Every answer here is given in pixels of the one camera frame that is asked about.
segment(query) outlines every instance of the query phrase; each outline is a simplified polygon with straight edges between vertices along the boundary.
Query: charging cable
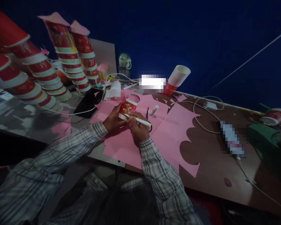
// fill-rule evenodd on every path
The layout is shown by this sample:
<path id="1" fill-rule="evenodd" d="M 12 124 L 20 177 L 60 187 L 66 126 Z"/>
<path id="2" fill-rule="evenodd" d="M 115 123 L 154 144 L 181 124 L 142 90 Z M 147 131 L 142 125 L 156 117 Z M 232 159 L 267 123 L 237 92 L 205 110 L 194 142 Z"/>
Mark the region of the charging cable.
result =
<path id="1" fill-rule="evenodd" d="M 197 106 L 200 106 L 202 109 L 205 109 L 203 106 L 197 104 L 197 102 L 198 102 L 200 99 L 206 98 L 206 97 L 212 97 L 212 98 L 217 98 L 217 99 L 219 99 L 218 97 L 215 97 L 215 96 L 205 96 L 205 97 L 201 97 L 201 98 L 197 99 L 195 102 L 190 102 L 190 101 L 180 101 L 180 102 L 188 102 L 188 103 L 194 104 L 193 112 L 195 113 L 195 106 L 196 106 L 196 105 L 197 105 Z M 219 110 L 223 110 L 224 107 L 225 107 L 225 105 L 224 105 L 224 103 L 223 103 L 223 101 L 222 101 L 221 99 L 219 99 L 219 100 L 220 100 L 221 103 L 223 104 L 223 107 L 222 107 L 221 109 L 219 109 Z M 210 133 L 215 133 L 215 134 L 220 134 L 220 133 L 221 133 L 221 132 L 214 132 L 214 131 L 207 130 L 207 129 L 198 121 L 198 119 L 197 119 L 196 117 L 195 117 L 195 119 L 196 119 L 196 121 L 198 122 L 198 124 L 199 124 L 204 130 L 206 130 L 206 131 L 208 131 L 208 132 L 210 132 Z"/>
<path id="2" fill-rule="evenodd" d="M 241 168 L 241 170 L 243 171 L 243 173 L 244 173 L 244 175 L 246 176 L 246 178 L 247 178 L 247 180 L 250 182 L 250 184 L 253 186 L 253 187 L 255 187 L 255 188 L 257 188 L 261 193 L 263 193 L 265 196 L 267 196 L 268 198 L 270 198 L 271 200 L 273 200 L 275 203 L 277 203 L 280 207 L 281 207 L 281 205 L 276 201 L 276 200 L 274 200 L 274 199 L 272 199 L 270 196 L 268 196 L 266 193 L 264 193 L 263 191 L 261 191 L 260 189 L 259 189 L 259 187 L 257 187 L 256 186 L 256 182 L 255 181 L 252 181 L 250 178 L 249 178 L 249 176 L 247 175 L 247 173 L 244 171 L 244 168 L 243 168 L 243 165 L 242 165 L 242 163 L 241 163 L 241 161 L 240 161 L 240 157 L 237 157 L 237 164 L 240 166 L 240 168 Z"/>
<path id="3" fill-rule="evenodd" d="M 106 79 L 105 79 L 105 84 L 106 84 L 107 80 L 109 79 L 109 77 L 110 77 L 111 75 L 118 75 L 118 74 L 120 74 L 120 75 L 123 75 L 123 76 L 127 77 L 125 74 L 122 74 L 122 73 L 111 73 L 111 74 L 108 74 L 108 75 L 106 76 Z M 105 89 L 104 89 L 104 91 L 103 91 L 102 99 L 101 99 L 101 101 L 98 103 L 98 105 L 99 105 L 99 104 L 101 104 L 101 102 L 103 101 L 105 91 L 106 91 L 106 88 L 105 88 Z M 85 112 L 86 112 L 86 113 L 87 113 L 87 112 L 90 112 L 90 111 L 94 110 L 94 109 L 96 108 L 96 106 L 95 106 L 94 108 L 92 108 L 92 109 L 88 110 L 88 111 L 85 111 L 85 112 L 71 113 L 71 114 L 57 112 L 57 111 L 54 111 L 54 110 L 51 110 L 51 109 L 47 109 L 47 108 L 44 108 L 44 107 L 42 107 L 42 108 L 43 108 L 43 109 L 45 109 L 45 110 L 49 110 L 49 111 L 52 111 L 52 112 L 58 113 L 58 114 L 62 114 L 62 115 L 69 115 L 69 116 L 71 116 L 71 115 L 77 115 L 77 114 L 81 114 L 81 113 L 85 113 Z"/>

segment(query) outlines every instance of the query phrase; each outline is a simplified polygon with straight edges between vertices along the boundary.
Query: person's right hand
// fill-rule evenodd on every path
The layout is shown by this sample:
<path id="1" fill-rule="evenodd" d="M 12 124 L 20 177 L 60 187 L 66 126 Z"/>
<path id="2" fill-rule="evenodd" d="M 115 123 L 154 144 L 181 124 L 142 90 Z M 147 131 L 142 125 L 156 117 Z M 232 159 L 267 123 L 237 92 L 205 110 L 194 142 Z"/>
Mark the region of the person's right hand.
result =
<path id="1" fill-rule="evenodd" d="M 148 121 L 148 120 L 146 120 L 146 118 L 143 117 L 143 115 L 140 114 L 139 112 L 138 113 L 131 112 L 131 113 L 128 113 L 128 115 L 130 116 L 128 119 L 128 123 L 130 124 L 130 127 L 132 129 L 135 142 L 139 143 L 141 141 L 148 139 L 150 137 L 149 128 L 145 125 L 139 124 L 136 121 L 135 117 L 145 120 L 145 121 Z"/>

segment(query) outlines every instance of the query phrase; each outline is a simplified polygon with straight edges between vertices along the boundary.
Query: water bottle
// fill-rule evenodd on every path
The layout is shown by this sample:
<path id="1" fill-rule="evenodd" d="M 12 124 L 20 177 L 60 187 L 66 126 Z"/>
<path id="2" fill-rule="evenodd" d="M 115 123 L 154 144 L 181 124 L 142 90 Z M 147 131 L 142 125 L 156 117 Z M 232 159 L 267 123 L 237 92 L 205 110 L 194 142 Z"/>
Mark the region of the water bottle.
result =
<path id="1" fill-rule="evenodd" d="M 128 83 L 130 79 L 131 58 L 127 53 L 122 53 L 119 56 L 119 73 L 125 74 L 127 77 L 119 74 L 121 83 Z"/>

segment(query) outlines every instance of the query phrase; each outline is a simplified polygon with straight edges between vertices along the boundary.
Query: plaid shirt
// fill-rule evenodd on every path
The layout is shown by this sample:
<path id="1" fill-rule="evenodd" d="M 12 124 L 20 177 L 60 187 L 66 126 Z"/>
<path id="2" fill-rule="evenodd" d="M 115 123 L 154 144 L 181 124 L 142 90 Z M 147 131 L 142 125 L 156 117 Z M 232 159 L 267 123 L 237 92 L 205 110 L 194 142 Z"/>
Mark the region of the plaid shirt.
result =
<path id="1" fill-rule="evenodd" d="M 107 134 L 101 122 L 85 126 L 51 144 L 34 159 L 15 166 L 0 187 L 0 224 L 35 221 L 63 176 L 60 171 L 87 153 Z M 202 224 L 185 194 L 181 178 L 151 138 L 140 143 L 144 178 L 110 190 L 91 173 L 83 195 L 47 224 Z"/>

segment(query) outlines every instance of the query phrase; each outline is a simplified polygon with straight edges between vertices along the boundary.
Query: black phone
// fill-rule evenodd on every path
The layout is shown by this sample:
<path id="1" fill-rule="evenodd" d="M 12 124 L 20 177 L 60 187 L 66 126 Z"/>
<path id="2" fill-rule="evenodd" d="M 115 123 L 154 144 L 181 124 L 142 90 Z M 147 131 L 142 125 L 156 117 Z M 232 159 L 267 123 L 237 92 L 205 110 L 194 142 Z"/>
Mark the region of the black phone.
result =
<path id="1" fill-rule="evenodd" d="M 103 96 L 103 91 L 102 90 L 97 90 L 94 88 L 91 88 L 84 96 L 84 98 L 81 100 L 79 105 L 76 107 L 74 110 L 74 113 L 80 113 L 80 112 L 85 112 L 88 110 L 91 110 L 95 107 L 95 105 L 99 104 Z M 77 114 L 79 117 L 83 118 L 91 118 L 91 116 L 96 112 L 96 109 L 86 112 L 86 113 L 81 113 Z"/>

